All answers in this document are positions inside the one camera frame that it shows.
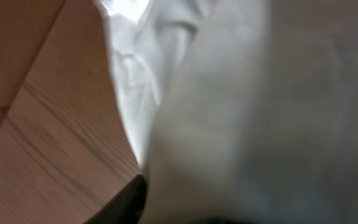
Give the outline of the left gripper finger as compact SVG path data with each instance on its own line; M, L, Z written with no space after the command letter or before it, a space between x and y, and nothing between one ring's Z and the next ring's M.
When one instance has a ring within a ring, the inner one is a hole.
M84 224L137 224L145 206L146 195L146 181L142 175L136 175Z

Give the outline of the white printed t-shirt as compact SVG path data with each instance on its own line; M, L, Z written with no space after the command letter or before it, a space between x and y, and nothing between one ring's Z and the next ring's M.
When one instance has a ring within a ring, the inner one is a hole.
M358 223L358 0L96 5L141 223Z

